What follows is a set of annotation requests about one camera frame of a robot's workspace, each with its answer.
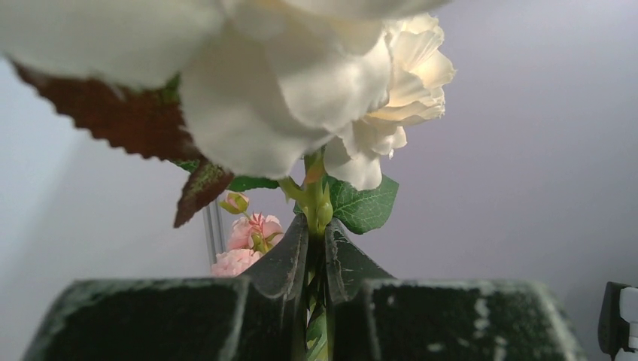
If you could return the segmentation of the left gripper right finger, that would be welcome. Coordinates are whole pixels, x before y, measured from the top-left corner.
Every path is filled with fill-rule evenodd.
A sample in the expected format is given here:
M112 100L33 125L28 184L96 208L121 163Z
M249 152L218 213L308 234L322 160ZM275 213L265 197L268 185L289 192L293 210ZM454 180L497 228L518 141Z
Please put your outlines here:
M332 360L585 360L558 300L512 280L399 280L347 237L325 241Z

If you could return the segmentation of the white rose stem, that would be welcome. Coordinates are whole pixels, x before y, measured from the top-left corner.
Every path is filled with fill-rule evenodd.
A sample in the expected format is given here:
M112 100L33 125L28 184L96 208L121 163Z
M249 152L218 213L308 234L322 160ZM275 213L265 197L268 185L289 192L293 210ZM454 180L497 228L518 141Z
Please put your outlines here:
M179 227L236 178L278 182L306 227L329 193L301 189L314 156L390 104L392 35L438 1L3 1L1 55L55 112L145 159L196 162Z

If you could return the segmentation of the pink rose stem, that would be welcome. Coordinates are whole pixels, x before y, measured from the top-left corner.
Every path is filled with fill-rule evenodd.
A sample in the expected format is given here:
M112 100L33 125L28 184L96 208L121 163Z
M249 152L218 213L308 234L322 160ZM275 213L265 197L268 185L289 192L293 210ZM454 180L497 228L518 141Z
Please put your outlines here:
M211 275L234 278L263 258L284 237L280 220L274 215L249 213L249 198L229 192L220 203L222 209L239 218L232 223L227 250L215 256Z

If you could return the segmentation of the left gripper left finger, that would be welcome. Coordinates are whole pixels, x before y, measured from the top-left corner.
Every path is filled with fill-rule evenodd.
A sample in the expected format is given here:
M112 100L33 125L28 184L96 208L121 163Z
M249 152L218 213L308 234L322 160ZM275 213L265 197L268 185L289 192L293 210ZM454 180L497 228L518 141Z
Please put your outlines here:
M308 249L297 215L234 278L94 279L50 306L26 360L303 360Z

